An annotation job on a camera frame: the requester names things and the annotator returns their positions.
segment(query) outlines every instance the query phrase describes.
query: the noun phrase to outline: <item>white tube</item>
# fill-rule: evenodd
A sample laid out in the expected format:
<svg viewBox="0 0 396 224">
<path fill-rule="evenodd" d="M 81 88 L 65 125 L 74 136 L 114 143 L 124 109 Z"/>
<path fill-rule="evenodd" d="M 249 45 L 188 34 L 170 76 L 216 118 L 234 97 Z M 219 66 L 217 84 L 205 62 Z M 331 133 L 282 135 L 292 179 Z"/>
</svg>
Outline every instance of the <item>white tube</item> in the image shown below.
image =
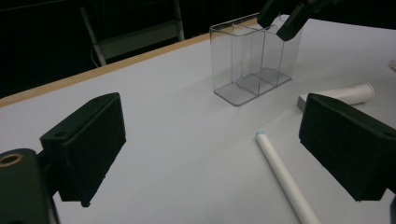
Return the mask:
<svg viewBox="0 0 396 224">
<path fill-rule="evenodd" d="M 343 89 L 319 91 L 315 93 L 319 95 L 332 97 L 349 105 L 356 105 L 356 104 L 368 102 L 374 98 L 374 94 L 375 94 L 374 88 L 368 83 L 360 84 L 353 87 L 343 88 Z M 297 102 L 297 106 L 303 111 L 307 96 L 308 93 L 300 95 Z"/>
<path fill-rule="evenodd" d="M 280 185 L 288 196 L 289 201 L 300 221 L 303 224 L 319 224 L 320 220 L 318 219 L 317 214 L 312 209 L 311 205 L 306 200 L 297 183 L 291 176 L 288 168 L 277 154 L 274 146 L 268 139 L 268 136 L 264 132 L 257 132 L 256 140 L 262 148 L 265 158 L 267 158 L 271 164 Z"/>
</svg>

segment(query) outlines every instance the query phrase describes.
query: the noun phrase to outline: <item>transparent pen holder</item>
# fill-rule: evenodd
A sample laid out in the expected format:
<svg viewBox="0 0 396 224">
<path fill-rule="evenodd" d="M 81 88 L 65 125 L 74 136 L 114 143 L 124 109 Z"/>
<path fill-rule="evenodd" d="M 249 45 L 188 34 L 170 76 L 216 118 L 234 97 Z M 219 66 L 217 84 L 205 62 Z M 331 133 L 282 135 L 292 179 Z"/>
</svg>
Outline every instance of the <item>transparent pen holder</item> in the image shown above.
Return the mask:
<svg viewBox="0 0 396 224">
<path fill-rule="evenodd" d="M 276 35 L 281 17 L 263 29 L 257 16 L 210 27 L 214 92 L 232 105 L 242 105 L 292 76 L 302 31 L 284 42 Z"/>
</svg>

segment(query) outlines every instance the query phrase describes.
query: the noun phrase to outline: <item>pen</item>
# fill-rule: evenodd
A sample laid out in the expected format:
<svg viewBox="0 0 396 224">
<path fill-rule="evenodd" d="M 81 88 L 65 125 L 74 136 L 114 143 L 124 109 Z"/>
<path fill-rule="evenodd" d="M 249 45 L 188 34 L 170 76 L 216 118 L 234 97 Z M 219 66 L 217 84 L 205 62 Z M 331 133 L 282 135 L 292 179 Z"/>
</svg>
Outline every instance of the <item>pen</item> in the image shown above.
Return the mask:
<svg viewBox="0 0 396 224">
<path fill-rule="evenodd" d="M 319 224 L 320 220 L 318 219 L 317 214 L 306 200 L 265 132 L 258 131 L 256 133 L 256 140 L 259 143 L 265 158 L 269 161 L 276 178 L 288 196 L 289 201 L 300 221 L 303 224 Z"/>
</svg>

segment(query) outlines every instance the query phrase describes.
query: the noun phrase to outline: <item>white marker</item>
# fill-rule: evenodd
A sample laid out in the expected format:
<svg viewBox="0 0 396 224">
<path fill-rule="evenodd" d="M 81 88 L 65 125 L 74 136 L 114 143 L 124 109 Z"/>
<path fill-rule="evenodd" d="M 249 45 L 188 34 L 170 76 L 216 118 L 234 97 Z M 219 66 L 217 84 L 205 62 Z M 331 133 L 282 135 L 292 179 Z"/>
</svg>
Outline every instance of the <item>white marker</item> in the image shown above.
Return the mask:
<svg viewBox="0 0 396 224">
<path fill-rule="evenodd" d="M 289 198 L 291 205 L 294 208 L 297 216 L 299 217 L 301 223 L 303 224 L 317 224 L 320 223 L 317 214 L 312 209 L 309 202 L 306 200 L 305 196 L 301 192 L 297 183 L 294 181 L 291 176 L 288 168 L 283 163 L 282 159 L 280 159 L 277 154 L 274 146 L 271 141 L 268 139 L 268 136 L 262 132 L 258 131 L 256 133 L 256 140 L 262 148 L 262 152 L 265 155 L 265 158 L 271 164 L 271 167 L 276 174 L 277 179 L 282 185 L 283 190 Z"/>
</svg>

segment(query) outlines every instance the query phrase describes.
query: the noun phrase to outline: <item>tabletop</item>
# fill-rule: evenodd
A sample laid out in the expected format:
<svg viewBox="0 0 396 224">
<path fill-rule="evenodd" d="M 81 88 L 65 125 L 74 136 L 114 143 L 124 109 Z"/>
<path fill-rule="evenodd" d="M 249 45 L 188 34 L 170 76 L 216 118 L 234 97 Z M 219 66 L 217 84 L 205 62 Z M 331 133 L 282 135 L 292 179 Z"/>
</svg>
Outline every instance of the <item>tabletop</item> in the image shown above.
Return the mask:
<svg viewBox="0 0 396 224">
<path fill-rule="evenodd" d="M 55 194 L 62 223 L 299 223 L 255 141 L 258 130 L 322 223 L 389 223 L 394 194 L 355 202 L 300 144 L 296 104 L 310 91 L 370 83 L 375 98 L 356 108 L 396 128 L 396 73 L 388 67 L 396 31 L 310 20 L 292 80 L 240 107 L 213 93 L 207 38 L 0 101 L 0 152 L 41 151 L 42 134 L 116 91 L 127 143 L 89 208 Z"/>
</svg>

